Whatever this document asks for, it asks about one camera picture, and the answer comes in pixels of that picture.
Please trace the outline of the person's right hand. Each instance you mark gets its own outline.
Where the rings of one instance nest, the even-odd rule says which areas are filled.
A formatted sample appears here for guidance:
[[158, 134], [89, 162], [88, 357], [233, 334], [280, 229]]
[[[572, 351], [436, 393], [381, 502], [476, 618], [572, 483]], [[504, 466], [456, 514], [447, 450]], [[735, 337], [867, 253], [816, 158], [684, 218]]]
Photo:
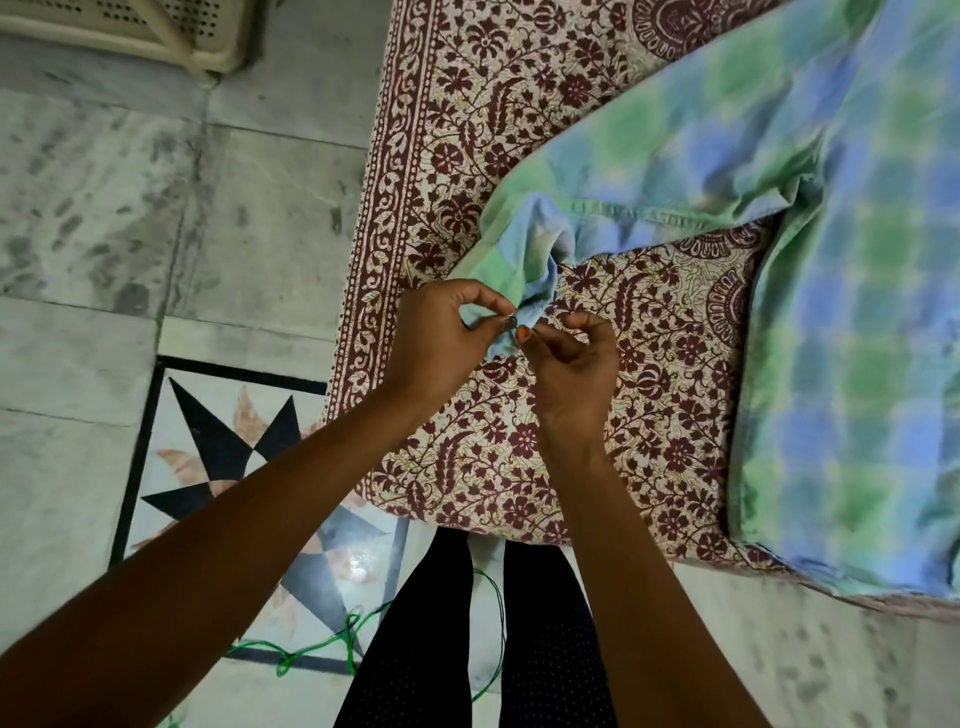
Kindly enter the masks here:
[[594, 313], [562, 317], [570, 361], [534, 374], [534, 411], [544, 446], [602, 444], [616, 393], [618, 340], [612, 324]]

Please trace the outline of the maroon floral bed sheet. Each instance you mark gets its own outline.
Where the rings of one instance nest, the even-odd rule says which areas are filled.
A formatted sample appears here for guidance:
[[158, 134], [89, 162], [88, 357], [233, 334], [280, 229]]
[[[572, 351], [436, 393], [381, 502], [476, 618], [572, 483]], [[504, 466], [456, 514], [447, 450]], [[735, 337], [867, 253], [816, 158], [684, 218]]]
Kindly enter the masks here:
[[[396, 0], [328, 415], [381, 380], [402, 292], [451, 274], [518, 164], [655, 71], [782, 4]], [[960, 619], [960, 599], [835, 593], [731, 536], [750, 297], [783, 216], [560, 264], [540, 315], [590, 310], [611, 321], [621, 369], [606, 447], [668, 558], [788, 569], [876, 610]]]

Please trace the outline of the person's left hand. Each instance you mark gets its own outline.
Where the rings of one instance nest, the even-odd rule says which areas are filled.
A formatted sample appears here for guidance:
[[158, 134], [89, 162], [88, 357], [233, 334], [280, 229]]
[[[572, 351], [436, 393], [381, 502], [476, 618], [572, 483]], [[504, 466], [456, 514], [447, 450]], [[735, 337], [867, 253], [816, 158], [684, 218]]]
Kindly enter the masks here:
[[429, 418], [481, 364], [496, 339], [462, 339], [465, 325], [516, 306], [468, 278], [434, 281], [401, 298], [382, 389]]

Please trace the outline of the green blue checked shirt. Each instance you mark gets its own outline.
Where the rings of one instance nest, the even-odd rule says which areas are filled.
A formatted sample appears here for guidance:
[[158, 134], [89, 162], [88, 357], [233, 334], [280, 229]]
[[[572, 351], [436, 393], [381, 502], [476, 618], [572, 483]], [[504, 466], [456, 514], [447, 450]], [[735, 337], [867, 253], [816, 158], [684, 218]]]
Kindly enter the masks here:
[[960, 600], [960, 0], [788, 0], [495, 189], [452, 278], [531, 325], [561, 264], [781, 213], [728, 529], [844, 596]]

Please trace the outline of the person's right forearm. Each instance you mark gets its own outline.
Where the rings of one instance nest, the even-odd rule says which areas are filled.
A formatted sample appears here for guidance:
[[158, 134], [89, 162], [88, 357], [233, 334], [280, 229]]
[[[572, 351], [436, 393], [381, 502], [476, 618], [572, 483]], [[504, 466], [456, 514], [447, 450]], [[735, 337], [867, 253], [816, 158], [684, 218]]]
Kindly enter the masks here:
[[703, 623], [600, 429], [539, 425], [619, 728], [772, 728]]

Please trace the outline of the person's left forearm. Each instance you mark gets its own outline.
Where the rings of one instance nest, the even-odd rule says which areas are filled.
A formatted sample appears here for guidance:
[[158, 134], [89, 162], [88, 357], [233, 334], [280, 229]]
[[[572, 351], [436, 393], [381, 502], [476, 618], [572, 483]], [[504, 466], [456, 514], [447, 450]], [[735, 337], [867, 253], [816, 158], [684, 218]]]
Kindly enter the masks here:
[[442, 403], [384, 383], [115, 564], [0, 655], [0, 728], [159, 728], [347, 493]]

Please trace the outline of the dark dotted trousers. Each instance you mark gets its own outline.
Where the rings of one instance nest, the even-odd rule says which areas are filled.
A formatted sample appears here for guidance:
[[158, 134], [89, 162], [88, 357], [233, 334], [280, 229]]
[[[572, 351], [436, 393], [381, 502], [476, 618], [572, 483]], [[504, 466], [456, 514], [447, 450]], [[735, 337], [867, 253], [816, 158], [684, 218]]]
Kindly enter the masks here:
[[[440, 527], [387, 609], [333, 728], [472, 728], [474, 564]], [[498, 728], [618, 728], [594, 620], [564, 552], [507, 541]]]

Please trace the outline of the cream perforated plastic basket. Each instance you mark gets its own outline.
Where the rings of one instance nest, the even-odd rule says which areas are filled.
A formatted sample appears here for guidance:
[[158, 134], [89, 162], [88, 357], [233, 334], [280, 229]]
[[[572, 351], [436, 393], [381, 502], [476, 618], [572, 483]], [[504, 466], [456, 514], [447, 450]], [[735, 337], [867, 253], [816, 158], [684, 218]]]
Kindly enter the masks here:
[[191, 71], [243, 63], [258, 0], [0, 0], [0, 34]]

